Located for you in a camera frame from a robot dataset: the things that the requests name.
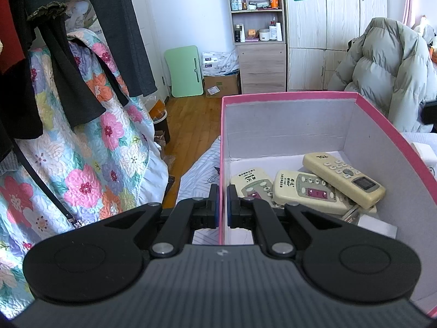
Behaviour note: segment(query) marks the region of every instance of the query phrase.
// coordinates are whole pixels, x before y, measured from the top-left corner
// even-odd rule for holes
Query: tcl remote control
[[[260,198],[272,207],[283,207],[273,201],[273,181],[262,169],[253,168],[231,178],[239,197]]]
[[[276,175],[273,201],[279,205],[300,203],[320,212],[341,216],[354,205],[317,175],[288,170],[281,170]]]
[[[303,166],[364,209],[371,208],[385,195],[381,184],[328,153],[305,154]]]

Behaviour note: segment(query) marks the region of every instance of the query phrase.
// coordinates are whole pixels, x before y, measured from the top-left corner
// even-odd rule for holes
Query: red garment
[[[10,67],[25,58],[10,13],[9,0],[0,0],[0,40],[3,43],[0,72],[4,74]]]

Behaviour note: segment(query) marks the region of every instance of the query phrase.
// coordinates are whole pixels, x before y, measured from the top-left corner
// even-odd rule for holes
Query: puffer jacket
[[[421,104],[437,96],[428,46],[398,21],[374,18],[338,66],[328,90],[360,93],[399,132],[432,129],[419,121]]]

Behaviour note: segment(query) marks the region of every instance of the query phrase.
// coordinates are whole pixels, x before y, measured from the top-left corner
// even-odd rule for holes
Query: wooden floor
[[[221,99],[206,98],[205,95],[172,97],[168,101],[166,107],[171,140],[165,153],[176,157],[169,170],[176,181],[164,199],[163,208],[174,207],[181,176],[220,135],[221,104]]]

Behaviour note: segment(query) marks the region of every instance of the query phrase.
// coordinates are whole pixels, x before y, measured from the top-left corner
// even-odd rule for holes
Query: orange flower
[[[123,91],[123,93],[124,93],[126,96],[129,96],[128,88],[126,87],[126,84],[125,84],[125,82],[124,82],[122,76],[119,75],[119,76],[116,77],[116,79],[117,79],[117,82],[119,83],[119,85],[120,85],[120,89]]]
[[[93,78],[87,81],[88,87],[100,102],[109,101],[112,98],[112,90],[109,86],[106,86],[107,82],[104,73],[99,75],[93,73]]]
[[[99,211],[99,219],[109,218],[123,212],[119,197],[115,196],[108,186],[105,187],[106,192],[102,196],[103,207]]]

